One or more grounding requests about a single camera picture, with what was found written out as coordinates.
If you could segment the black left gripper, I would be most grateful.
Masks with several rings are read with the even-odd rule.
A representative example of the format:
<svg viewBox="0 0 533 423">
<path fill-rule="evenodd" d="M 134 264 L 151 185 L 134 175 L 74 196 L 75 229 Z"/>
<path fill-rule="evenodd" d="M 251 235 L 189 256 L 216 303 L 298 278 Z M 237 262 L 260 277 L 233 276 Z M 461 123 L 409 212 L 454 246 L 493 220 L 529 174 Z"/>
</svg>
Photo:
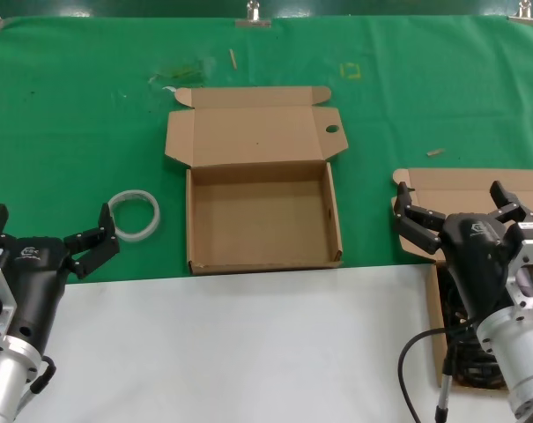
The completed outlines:
<svg viewBox="0 0 533 423">
<path fill-rule="evenodd" d="M 95 228 L 62 241 L 15 238 L 4 232 L 8 218 L 0 204 L 0 269 L 16 301 L 7 334 L 44 353 L 70 272 L 84 279 L 120 252 L 114 219 L 104 203 Z"/>
</svg>

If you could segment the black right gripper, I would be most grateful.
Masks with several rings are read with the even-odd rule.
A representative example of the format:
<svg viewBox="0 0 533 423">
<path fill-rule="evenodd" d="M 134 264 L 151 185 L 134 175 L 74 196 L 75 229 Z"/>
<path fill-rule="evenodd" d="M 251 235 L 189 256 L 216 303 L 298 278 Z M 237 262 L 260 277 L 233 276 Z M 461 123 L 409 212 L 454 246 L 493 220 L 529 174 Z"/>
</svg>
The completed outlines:
<svg viewBox="0 0 533 423">
<path fill-rule="evenodd" d="M 458 212 L 446 216 L 412 203 L 405 182 L 396 189 L 394 228 L 406 240 L 433 255 L 442 250 L 470 321 L 478 327 L 509 306 L 506 284 L 511 248 L 504 241 L 506 223 L 533 221 L 533 211 L 494 181 L 490 213 Z"/>
</svg>

